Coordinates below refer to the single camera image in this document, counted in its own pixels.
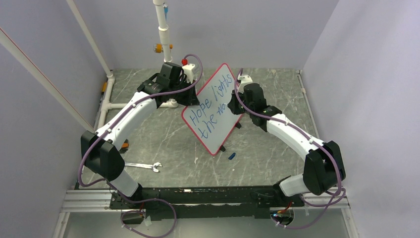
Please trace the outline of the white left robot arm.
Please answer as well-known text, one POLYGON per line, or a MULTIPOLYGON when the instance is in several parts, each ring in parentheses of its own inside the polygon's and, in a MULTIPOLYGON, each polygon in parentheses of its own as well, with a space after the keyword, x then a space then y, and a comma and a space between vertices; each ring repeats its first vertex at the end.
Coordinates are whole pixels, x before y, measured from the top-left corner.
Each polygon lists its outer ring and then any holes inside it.
POLYGON ((123 194, 122 200, 129 208, 138 207, 143 188, 126 172, 119 150, 132 131, 170 99, 183 106, 197 106, 195 85, 200 77, 192 64, 165 62, 160 72, 140 84, 115 117, 95 132, 82 134, 79 169, 88 168, 100 175, 101 180, 123 194))

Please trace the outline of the blue marker cap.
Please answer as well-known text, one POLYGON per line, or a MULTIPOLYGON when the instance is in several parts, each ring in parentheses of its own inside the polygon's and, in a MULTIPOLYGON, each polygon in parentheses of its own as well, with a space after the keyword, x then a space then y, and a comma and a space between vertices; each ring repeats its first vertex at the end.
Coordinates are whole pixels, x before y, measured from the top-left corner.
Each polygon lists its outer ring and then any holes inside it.
POLYGON ((229 160, 232 160, 235 156, 236 156, 236 153, 232 153, 232 154, 228 157, 228 159, 229 159, 229 160))

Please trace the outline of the pink-framed whiteboard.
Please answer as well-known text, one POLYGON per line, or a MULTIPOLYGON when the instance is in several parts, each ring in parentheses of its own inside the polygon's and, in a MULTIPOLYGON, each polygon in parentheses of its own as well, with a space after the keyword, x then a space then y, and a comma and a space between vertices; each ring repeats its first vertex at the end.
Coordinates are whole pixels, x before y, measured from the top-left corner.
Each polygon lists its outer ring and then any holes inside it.
POLYGON ((198 91, 199 105, 185 107, 181 117, 211 155, 216 155, 242 115, 233 114, 227 104, 234 90, 234 75, 223 63, 198 91))

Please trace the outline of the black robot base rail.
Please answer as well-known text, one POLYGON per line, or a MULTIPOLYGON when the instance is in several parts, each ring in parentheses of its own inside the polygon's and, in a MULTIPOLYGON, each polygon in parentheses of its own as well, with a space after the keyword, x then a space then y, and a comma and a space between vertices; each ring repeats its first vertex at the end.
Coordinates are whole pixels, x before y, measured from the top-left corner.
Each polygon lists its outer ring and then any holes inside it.
POLYGON ((153 187, 129 202, 112 193, 111 210, 145 211, 152 221, 187 218, 269 218, 276 209, 303 207, 298 195, 287 197, 272 185, 216 187, 153 187))

